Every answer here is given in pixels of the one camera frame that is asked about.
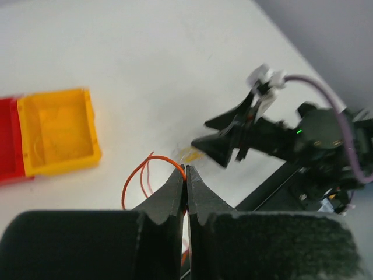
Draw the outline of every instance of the plastic bin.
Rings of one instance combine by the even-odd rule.
[[[88,89],[37,93],[18,100],[27,176],[56,175],[101,159]]]
[[[22,140],[17,100],[0,99],[0,185],[27,180],[22,157]]]

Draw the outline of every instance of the yellow bin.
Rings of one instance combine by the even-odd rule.
[[[17,105],[26,176],[98,165],[101,150],[88,89],[37,93]]]

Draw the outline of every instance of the white table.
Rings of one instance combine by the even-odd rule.
[[[0,96],[88,86],[103,151],[98,168],[0,188],[0,234],[29,209],[120,209],[131,171],[151,151],[175,156],[207,133],[203,123],[245,98],[245,79],[263,62],[318,77],[247,0],[26,1],[0,9],[0,37]],[[290,85],[266,115],[295,125],[306,100],[324,104]],[[250,151],[227,170],[209,163],[200,173],[236,206],[282,163]],[[151,168],[154,188],[173,169]],[[143,200],[136,177],[126,204]]]

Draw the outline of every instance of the purple cable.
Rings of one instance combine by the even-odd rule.
[[[351,169],[356,177],[356,179],[363,183],[367,184],[373,181],[373,174],[369,175],[368,177],[365,177],[363,171],[361,170],[361,166],[359,164],[356,152],[354,150],[354,138],[352,136],[350,126],[346,120],[346,117],[343,114],[340,114],[338,111],[338,106],[336,102],[333,100],[333,97],[328,91],[316,80],[304,76],[304,75],[287,75],[285,76],[285,82],[288,81],[300,81],[307,83],[313,87],[315,87],[319,92],[327,99],[327,101],[332,106],[332,109],[334,111],[334,115],[337,118],[337,122],[339,124],[339,127],[342,132],[343,137],[343,146],[344,150],[346,151],[347,158],[349,159]]]

